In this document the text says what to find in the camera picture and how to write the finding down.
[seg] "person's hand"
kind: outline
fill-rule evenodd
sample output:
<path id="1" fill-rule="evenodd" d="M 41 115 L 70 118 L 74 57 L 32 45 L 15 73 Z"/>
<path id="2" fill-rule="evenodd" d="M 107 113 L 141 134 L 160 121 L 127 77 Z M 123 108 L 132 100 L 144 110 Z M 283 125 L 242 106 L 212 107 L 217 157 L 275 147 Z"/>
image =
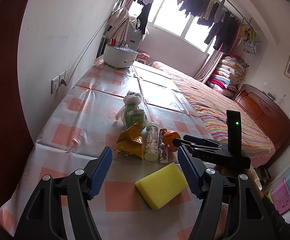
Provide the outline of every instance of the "person's hand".
<path id="1" fill-rule="evenodd" d="M 228 168 L 225 168 L 225 167 L 216 166 L 214 169 L 219 171 L 222 175 L 228 176 L 228 177 L 237 178 L 238 175 L 239 175 L 239 172 L 232 171 L 232 170 L 230 170 Z M 261 192 L 261 190 L 259 190 L 259 188 L 258 188 L 258 186 L 257 186 L 257 184 L 256 184 L 256 182 L 254 180 L 254 176 L 251 173 L 251 171 L 248 170 L 248 169 L 245 169 L 244 173 L 250 178 L 250 180 L 251 180 L 252 184 L 254 185 L 254 188 L 256 189 L 257 194 L 260 197 L 260 199 L 263 199 L 264 194 L 263 194 L 263 192 Z"/>

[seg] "yellow snack package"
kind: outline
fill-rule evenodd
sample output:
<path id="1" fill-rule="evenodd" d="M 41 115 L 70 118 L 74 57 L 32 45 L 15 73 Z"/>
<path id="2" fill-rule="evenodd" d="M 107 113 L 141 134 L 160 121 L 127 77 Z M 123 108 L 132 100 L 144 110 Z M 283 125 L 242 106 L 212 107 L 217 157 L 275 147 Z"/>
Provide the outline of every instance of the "yellow snack package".
<path id="1" fill-rule="evenodd" d="M 142 124 L 143 122 L 137 122 L 121 132 L 114 149 L 124 155 L 137 155 L 143 160 L 143 140 L 140 133 Z"/>

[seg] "pink plastic basket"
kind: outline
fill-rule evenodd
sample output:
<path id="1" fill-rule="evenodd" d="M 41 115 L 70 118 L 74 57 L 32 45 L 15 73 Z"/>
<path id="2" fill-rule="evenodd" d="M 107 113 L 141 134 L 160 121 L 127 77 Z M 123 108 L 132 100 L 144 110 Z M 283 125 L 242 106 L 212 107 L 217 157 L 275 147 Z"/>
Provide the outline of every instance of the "pink plastic basket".
<path id="1" fill-rule="evenodd" d="M 290 209 L 290 192 L 286 183 L 286 179 L 283 180 L 279 186 L 273 190 L 272 201 L 274 202 L 276 210 L 279 214 L 283 214 Z"/>

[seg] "window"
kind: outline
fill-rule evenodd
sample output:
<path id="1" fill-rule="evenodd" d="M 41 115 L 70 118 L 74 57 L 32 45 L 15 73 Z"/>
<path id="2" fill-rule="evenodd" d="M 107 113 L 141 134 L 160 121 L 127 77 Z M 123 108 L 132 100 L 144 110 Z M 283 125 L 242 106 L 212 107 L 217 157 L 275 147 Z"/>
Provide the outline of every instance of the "window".
<path id="1" fill-rule="evenodd" d="M 197 24 L 197 17 L 186 17 L 184 11 L 179 11 L 181 5 L 182 3 L 177 5 L 177 0 L 154 0 L 149 12 L 148 25 L 164 29 L 203 52 L 213 53 L 215 38 L 209 45 L 204 43 L 210 28 Z M 143 6 L 135 1 L 129 10 L 129 14 L 137 17 L 140 15 L 142 8 Z"/>

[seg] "stack of blankets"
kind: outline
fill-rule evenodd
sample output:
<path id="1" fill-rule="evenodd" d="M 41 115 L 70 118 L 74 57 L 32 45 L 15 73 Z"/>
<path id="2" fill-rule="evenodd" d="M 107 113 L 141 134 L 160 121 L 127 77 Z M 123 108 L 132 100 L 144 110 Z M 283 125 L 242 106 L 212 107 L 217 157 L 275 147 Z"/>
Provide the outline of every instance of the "stack of blankets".
<path id="1" fill-rule="evenodd" d="M 218 63 L 206 85 L 220 94 L 233 99 L 238 92 L 238 85 L 245 77 L 248 65 L 237 55 L 224 57 Z"/>

